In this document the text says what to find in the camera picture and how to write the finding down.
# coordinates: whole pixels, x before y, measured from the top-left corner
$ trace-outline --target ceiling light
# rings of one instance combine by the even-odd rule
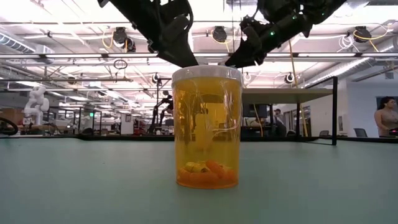
[[[290,54],[288,53],[268,53],[267,57],[289,57]]]
[[[111,105],[100,105],[100,107],[102,107],[102,108],[107,108],[107,109],[111,109],[111,108],[112,108]]]
[[[120,113],[131,113],[129,110],[118,110]]]
[[[398,53],[365,53],[363,57],[398,57]]]
[[[0,58],[40,58],[39,55],[29,55],[29,54],[6,54],[0,55]]]
[[[47,54],[47,58],[100,58],[101,54]]]
[[[62,94],[59,94],[59,93],[56,93],[56,92],[53,92],[53,91],[48,91],[48,93],[50,93],[50,94],[53,94],[53,95],[55,95],[55,96],[61,96],[61,97],[64,97],[64,95],[62,95]]]
[[[16,83],[22,84],[22,85],[25,85],[25,86],[31,86],[31,87],[42,86],[41,84],[36,83],[36,82],[24,82],[24,81],[21,81],[21,82],[16,82]]]
[[[85,98],[85,97],[81,97],[81,96],[68,96],[69,98],[73,99],[73,100],[78,100],[78,101],[87,101],[89,99]]]
[[[105,88],[85,88],[85,89],[77,89],[77,91],[103,91],[108,90]]]
[[[355,53],[309,53],[299,54],[299,57],[354,57]]]
[[[108,50],[106,50],[105,48],[100,48],[99,50],[102,50],[102,51],[105,51],[106,53],[109,53],[109,51]]]
[[[108,57],[111,58],[145,58],[145,57],[157,57],[157,54],[140,54],[140,53],[133,53],[133,54],[108,54]]]
[[[228,57],[228,54],[226,53],[194,53],[193,54],[195,57]]]

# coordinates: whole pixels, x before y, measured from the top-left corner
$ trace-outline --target white lid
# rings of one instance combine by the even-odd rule
[[[237,80],[241,84],[243,83],[242,74],[236,68],[230,68],[220,65],[197,65],[181,68],[180,70],[174,72],[172,77],[172,86],[174,86],[174,83],[177,81],[197,77],[230,78],[233,80]]]

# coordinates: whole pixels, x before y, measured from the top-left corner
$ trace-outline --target green table surface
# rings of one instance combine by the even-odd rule
[[[240,183],[175,183],[173,142],[0,139],[0,223],[398,223],[398,145],[243,142]]]

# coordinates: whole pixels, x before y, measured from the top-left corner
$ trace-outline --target black robotic arm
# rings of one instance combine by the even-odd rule
[[[158,52],[158,57],[180,67],[198,65],[188,44],[188,31],[193,23],[188,0],[169,0],[163,6],[160,0],[98,0],[101,7],[109,1],[148,40],[150,52]],[[246,16],[240,26],[247,39],[241,39],[239,48],[225,65],[241,68],[262,64],[267,53],[295,35],[302,32],[308,37],[312,25],[326,20],[344,2],[346,0],[258,0],[257,11],[269,23],[261,24],[254,16]]]

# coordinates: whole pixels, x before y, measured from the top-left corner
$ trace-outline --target orange plastic container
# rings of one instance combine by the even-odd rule
[[[200,189],[238,184],[242,75],[199,65],[173,74],[177,183]]]

